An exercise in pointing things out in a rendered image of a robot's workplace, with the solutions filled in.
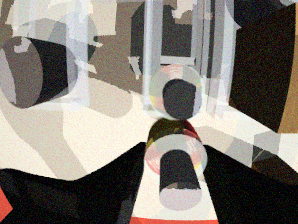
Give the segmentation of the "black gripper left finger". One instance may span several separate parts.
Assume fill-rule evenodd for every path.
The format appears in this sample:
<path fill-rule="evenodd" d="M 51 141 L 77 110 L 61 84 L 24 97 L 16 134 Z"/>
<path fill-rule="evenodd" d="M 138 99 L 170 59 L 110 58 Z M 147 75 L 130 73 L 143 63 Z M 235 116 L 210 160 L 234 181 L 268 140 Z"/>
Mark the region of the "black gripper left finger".
<path fill-rule="evenodd" d="M 146 141 L 78 180 L 0 169 L 0 189 L 12 208 L 55 224 L 129 224 L 145 171 Z"/>

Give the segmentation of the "brown cube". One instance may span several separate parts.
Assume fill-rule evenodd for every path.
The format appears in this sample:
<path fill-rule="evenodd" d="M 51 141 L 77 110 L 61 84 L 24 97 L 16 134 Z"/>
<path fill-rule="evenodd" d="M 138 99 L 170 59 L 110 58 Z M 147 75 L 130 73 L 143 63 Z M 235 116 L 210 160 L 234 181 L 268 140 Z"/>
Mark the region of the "brown cube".
<path fill-rule="evenodd" d="M 270 159 L 254 161 L 251 163 L 251 169 L 269 176 L 270 179 L 281 181 L 282 184 L 298 184 L 298 172 L 295 172 L 295 169 L 286 164 L 286 161 L 278 155 Z"/>

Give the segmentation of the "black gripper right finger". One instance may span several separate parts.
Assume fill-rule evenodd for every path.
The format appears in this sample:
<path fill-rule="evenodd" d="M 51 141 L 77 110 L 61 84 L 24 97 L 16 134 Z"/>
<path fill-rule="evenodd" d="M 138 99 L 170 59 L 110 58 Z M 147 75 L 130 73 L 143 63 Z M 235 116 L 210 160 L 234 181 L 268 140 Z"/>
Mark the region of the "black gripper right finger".
<path fill-rule="evenodd" d="M 218 224 L 298 224 L 298 184 L 282 184 L 202 145 L 208 157 L 204 179 Z"/>

